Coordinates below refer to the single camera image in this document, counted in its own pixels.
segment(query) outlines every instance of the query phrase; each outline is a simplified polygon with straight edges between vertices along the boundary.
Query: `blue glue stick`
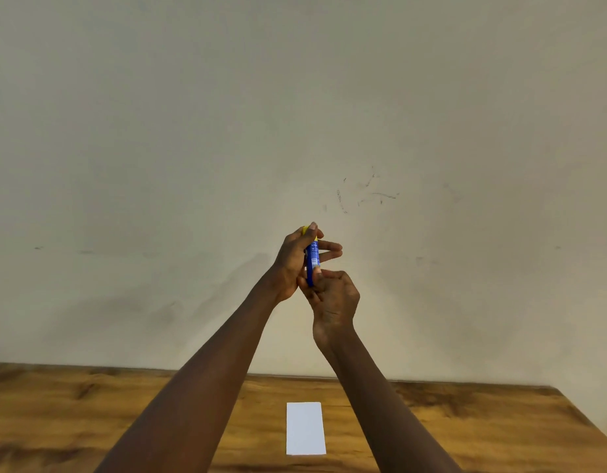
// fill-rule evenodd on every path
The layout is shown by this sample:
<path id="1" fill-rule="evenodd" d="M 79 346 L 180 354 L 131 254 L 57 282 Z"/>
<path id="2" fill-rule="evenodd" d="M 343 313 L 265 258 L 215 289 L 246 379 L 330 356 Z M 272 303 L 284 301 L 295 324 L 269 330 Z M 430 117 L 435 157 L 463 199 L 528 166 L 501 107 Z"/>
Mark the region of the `blue glue stick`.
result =
<path id="1" fill-rule="evenodd" d="M 304 226 L 302 234 L 305 234 L 307 230 L 307 226 Z M 305 248 L 305 267 L 308 272 L 307 281 L 310 287 L 314 285 L 312 282 L 312 271 L 317 265 L 321 265 L 321 261 L 318 258 L 318 239 L 315 237 L 312 244 Z"/>

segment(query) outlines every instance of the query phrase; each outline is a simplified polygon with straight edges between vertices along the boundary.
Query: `hand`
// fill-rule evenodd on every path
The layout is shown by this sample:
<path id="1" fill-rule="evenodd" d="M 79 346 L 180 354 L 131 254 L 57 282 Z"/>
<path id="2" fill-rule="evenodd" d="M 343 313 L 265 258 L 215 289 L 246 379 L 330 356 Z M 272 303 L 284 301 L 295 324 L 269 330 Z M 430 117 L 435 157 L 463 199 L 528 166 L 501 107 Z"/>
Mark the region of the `hand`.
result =
<path id="1" fill-rule="evenodd" d="M 315 267 L 312 280 L 312 287 L 303 277 L 297 278 L 297 283 L 314 312 L 312 335 L 316 346 L 328 357 L 333 342 L 355 333 L 353 320 L 360 293 L 343 271 Z"/>
<path id="2" fill-rule="evenodd" d="M 342 255 L 342 246 L 340 244 L 321 240 L 323 232 L 318 229 L 316 222 L 310 224 L 305 235 L 302 232 L 303 228 L 299 228 L 286 236 L 275 262 L 266 273 L 271 280 L 271 284 L 277 289 L 278 302 L 292 297 L 292 294 L 297 290 L 297 277 L 304 275 L 303 252 L 307 246 L 312 244 L 315 238 L 319 239 L 318 249 L 320 251 L 329 251 L 319 254 L 318 257 L 321 262 L 335 259 Z"/>

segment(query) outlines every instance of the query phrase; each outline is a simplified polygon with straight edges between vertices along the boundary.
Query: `white card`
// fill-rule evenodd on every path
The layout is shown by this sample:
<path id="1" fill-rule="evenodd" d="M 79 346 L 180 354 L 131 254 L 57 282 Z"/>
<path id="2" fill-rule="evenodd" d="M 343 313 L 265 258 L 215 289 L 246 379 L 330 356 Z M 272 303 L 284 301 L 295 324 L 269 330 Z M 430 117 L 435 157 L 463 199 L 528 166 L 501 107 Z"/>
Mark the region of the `white card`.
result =
<path id="1" fill-rule="evenodd" d="M 287 403 L 286 454 L 324 455 L 325 453 L 321 403 Z"/>

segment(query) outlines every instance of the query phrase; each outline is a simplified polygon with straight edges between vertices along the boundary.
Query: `wood grain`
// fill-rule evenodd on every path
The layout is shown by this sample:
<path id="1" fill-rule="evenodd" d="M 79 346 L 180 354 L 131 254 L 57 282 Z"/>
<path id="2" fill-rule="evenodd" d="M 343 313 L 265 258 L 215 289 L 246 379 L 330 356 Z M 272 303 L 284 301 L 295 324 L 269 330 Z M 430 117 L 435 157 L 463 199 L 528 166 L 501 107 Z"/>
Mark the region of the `wood grain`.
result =
<path id="1" fill-rule="evenodd" d="M 0 364 L 0 473 L 91 472 L 173 372 Z M 473 473 L 607 472 L 607 438 L 559 391 L 395 382 Z M 286 402 L 319 401 L 327 455 L 286 451 Z M 213 471 L 377 471 L 335 380 L 249 376 Z"/>

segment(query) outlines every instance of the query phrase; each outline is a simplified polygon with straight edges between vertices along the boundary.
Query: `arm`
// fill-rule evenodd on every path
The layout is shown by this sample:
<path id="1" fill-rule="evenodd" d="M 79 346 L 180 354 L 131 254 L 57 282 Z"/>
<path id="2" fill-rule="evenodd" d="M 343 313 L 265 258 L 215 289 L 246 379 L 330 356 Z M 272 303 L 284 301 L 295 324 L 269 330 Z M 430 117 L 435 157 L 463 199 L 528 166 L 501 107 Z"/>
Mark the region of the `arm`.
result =
<path id="1" fill-rule="evenodd" d="M 323 237 L 313 222 L 287 236 L 273 266 L 242 305 L 174 375 L 96 469 L 108 472 L 207 471 L 238 397 L 268 317 L 296 291 L 303 250 Z M 339 257 L 339 244 L 321 261 Z"/>
<path id="2" fill-rule="evenodd" d="M 353 317 L 360 293 L 349 276 L 319 269 L 312 289 L 303 279 L 297 281 L 314 311 L 315 342 L 345 389 L 380 471 L 460 473 L 358 338 Z"/>

